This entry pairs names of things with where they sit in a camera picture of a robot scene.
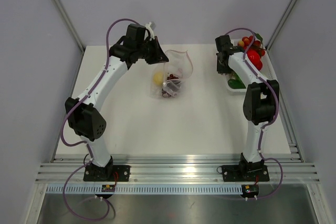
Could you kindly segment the clear zip top bag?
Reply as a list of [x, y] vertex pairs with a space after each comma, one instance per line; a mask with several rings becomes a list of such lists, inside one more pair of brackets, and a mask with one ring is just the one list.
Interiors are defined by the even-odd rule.
[[184, 83], [193, 74], [188, 51], [167, 50], [169, 62], [158, 64], [151, 75], [149, 95], [152, 98], [176, 98], [184, 90]]

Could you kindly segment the red apple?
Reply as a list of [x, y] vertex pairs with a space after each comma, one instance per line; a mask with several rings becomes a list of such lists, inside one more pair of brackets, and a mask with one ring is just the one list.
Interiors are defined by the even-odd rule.
[[261, 70], [263, 67], [263, 63], [261, 61], [261, 57], [255, 50], [248, 50], [247, 51], [248, 59], [251, 61], [251, 63], [257, 68], [257, 70]]

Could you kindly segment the yellow lemon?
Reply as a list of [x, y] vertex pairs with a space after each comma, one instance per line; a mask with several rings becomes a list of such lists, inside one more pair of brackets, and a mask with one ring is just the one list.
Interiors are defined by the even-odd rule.
[[153, 75], [153, 83], [157, 86], [162, 86], [164, 82], [164, 73], [162, 71], [155, 72]]

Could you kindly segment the strawberry bunch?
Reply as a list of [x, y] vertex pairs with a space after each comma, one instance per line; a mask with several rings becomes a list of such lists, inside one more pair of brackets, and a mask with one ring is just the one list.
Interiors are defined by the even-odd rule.
[[250, 50], [256, 51], [260, 57], [263, 57], [266, 54], [266, 50], [263, 44], [263, 38], [257, 34], [255, 40], [252, 40], [253, 36], [245, 36], [238, 41], [237, 46], [246, 49], [251, 44]]

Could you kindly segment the purple grape bunch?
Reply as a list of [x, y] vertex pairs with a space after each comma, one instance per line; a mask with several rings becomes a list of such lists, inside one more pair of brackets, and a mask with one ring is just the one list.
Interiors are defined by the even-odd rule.
[[169, 73], [163, 82], [161, 95], [163, 98], [175, 98], [181, 92], [182, 81], [178, 76]]

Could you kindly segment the white plastic basket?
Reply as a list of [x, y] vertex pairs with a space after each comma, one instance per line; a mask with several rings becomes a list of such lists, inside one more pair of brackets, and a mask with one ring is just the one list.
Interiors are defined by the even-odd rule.
[[217, 49], [217, 72], [226, 78], [226, 87], [233, 94], [243, 94], [246, 86], [275, 78], [273, 67], [266, 50], [260, 41], [252, 44], [250, 49], [243, 40], [231, 40], [228, 35], [215, 39]]

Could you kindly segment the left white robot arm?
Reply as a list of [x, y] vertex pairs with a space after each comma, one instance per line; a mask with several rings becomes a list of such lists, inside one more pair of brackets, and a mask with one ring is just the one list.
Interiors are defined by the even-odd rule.
[[84, 164], [83, 180], [86, 182], [129, 181], [131, 167], [115, 164], [107, 150], [103, 139], [107, 123], [100, 111], [115, 84], [139, 59], [149, 65], [169, 61], [153, 28], [152, 23], [129, 24], [126, 34], [113, 46], [107, 46], [106, 62], [85, 91], [65, 102], [64, 122], [80, 137], [79, 143], [85, 144], [89, 152], [89, 160]]

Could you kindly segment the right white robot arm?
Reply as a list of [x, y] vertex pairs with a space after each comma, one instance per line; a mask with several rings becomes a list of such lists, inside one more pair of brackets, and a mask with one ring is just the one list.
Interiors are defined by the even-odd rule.
[[217, 71], [235, 72], [246, 87], [243, 113], [248, 121], [247, 140], [237, 165], [222, 165], [225, 182], [268, 182], [268, 168], [262, 155], [262, 139], [279, 113], [279, 83], [267, 79], [248, 59], [247, 52], [231, 42], [229, 35], [215, 39]]

